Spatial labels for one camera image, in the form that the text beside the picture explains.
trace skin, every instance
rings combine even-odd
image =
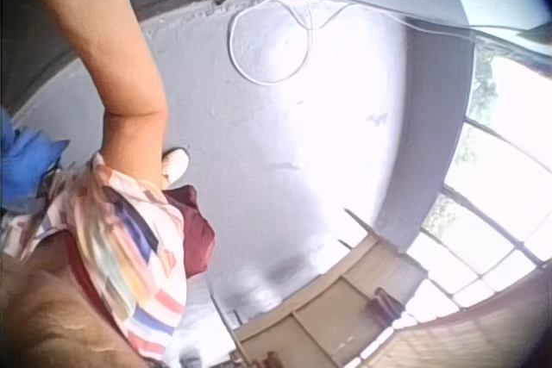
[[[161,187],[165,92],[129,0],[42,0],[82,59],[105,107],[106,165]],[[142,367],[80,292],[52,236],[22,264],[0,262],[0,346],[7,366]]]

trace white shoe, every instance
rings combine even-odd
[[[161,171],[169,185],[184,176],[190,164],[190,156],[184,148],[175,148],[163,156]]]

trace person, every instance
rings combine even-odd
[[[165,92],[130,1],[41,1],[96,86],[103,142],[84,167],[48,177],[43,211],[3,218],[0,358],[159,365],[184,313],[186,271],[206,269],[214,234],[193,187],[166,190],[189,158],[181,148],[163,157]]]

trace floor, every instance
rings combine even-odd
[[[364,231],[343,208],[373,223],[392,174],[405,93],[405,30],[349,10],[315,32],[307,66],[261,87],[229,62],[230,17],[241,3],[194,5],[144,23],[171,110],[166,147],[186,147],[181,183],[198,189],[216,231],[209,271],[190,281],[186,316],[167,359],[198,354],[208,365],[233,349],[210,301],[229,323],[277,306],[325,272]],[[315,22],[339,4],[320,2]],[[276,4],[244,16],[236,57],[256,77],[298,65],[305,32]],[[16,115],[20,125],[70,139],[64,164],[85,162],[101,140],[102,106],[79,61],[47,82]]]

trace maroon pants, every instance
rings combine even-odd
[[[166,200],[184,217],[184,268],[186,277],[207,270],[215,247],[215,232],[199,212],[196,189],[185,185],[175,190],[165,190]]]

